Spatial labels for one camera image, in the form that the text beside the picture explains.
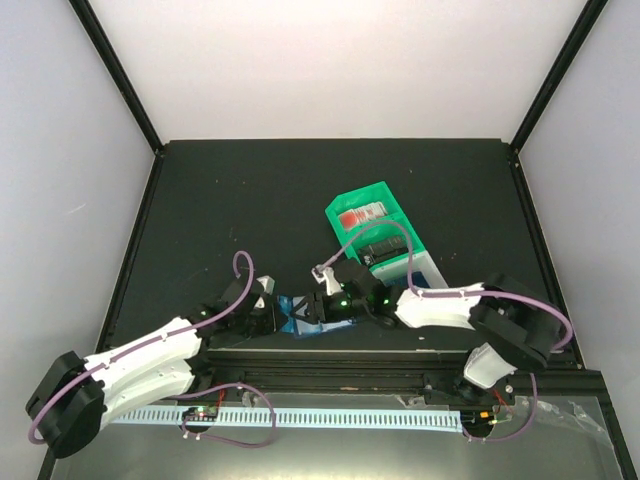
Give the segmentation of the blue card holder wallet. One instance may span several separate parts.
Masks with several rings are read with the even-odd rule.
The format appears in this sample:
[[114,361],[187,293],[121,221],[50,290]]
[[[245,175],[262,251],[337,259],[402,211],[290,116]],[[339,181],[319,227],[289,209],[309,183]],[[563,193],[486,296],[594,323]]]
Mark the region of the blue card holder wallet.
[[302,296],[289,297],[280,295],[278,297],[279,311],[284,315],[284,323],[278,328],[279,333],[293,335],[296,339],[303,339],[355,326],[353,319],[331,323],[322,323],[318,320],[313,323],[307,314],[307,305],[294,310],[294,307],[302,300]]

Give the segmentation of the white card bin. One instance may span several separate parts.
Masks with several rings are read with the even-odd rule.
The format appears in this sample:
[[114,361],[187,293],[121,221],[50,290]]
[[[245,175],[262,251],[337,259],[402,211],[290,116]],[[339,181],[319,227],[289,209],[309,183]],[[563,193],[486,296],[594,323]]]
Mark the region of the white card bin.
[[427,282],[429,288],[446,289],[448,284],[440,273],[435,262],[427,251],[420,251],[412,257],[412,264],[408,265],[408,255],[404,254],[397,258],[374,265],[370,268],[372,274],[381,280],[385,285],[397,285],[394,280],[401,275],[406,275],[411,271],[420,271]]

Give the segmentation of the blue credit cards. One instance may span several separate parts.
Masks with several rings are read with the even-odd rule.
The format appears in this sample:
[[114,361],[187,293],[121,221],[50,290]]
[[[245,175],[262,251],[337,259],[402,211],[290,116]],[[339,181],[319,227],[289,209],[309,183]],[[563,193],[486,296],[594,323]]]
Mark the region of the blue credit cards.
[[[424,275],[420,271],[414,271],[411,275],[412,283],[418,288],[429,288],[429,283],[425,279]],[[404,288],[409,286],[407,276],[401,275],[397,279],[394,280],[394,283],[397,285],[401,285]]]

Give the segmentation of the green card bin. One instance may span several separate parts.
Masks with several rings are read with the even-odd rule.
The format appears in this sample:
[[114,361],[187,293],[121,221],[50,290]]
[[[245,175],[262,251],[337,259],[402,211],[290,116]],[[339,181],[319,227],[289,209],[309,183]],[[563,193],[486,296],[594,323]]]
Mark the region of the green card bin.
[[[352,208],[372,202],[384,204],[387,215],[370,221],[346,232],[338,220],[338,215]],[[396,200],[388,184],[384,181],[373,183],[346,193],[337,195],[325,208],[325,215],[333,229],[338,242],[344,248],[344,255],[365,265],[358,256],[358,250],[366,245],[384,240],[394,235],[402,235],[406,239],[408,255],[426,251],[408,216]]]

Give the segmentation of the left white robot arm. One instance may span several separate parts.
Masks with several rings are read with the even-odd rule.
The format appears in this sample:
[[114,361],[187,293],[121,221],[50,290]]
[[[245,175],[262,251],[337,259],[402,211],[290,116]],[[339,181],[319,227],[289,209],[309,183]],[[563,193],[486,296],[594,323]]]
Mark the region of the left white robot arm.
[[271,332],[273,290],[269,276],[238,278],[222,295],[120,347],[87,357],[60,355],[27,401],[28,440],[63,459],[118,418],[154,402],[245,389],[240,380],[215,381],[207,352],[218,335]]

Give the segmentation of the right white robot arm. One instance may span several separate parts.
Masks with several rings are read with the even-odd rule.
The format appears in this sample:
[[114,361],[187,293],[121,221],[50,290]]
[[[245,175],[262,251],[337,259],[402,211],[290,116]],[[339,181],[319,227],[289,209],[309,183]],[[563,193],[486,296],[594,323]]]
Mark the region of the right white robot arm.
[[457,396],[476,403],[518,370],[537,373],[571,338],[570,322],[555,307],[532,298],[505,275],[458,289],[384,284],[364,265],[345,260],[317,266],[321,290],[284,297],[280,308],[300,337],[371,320],[387,328],[456,328],[476,332],[481,343],[454,379]]

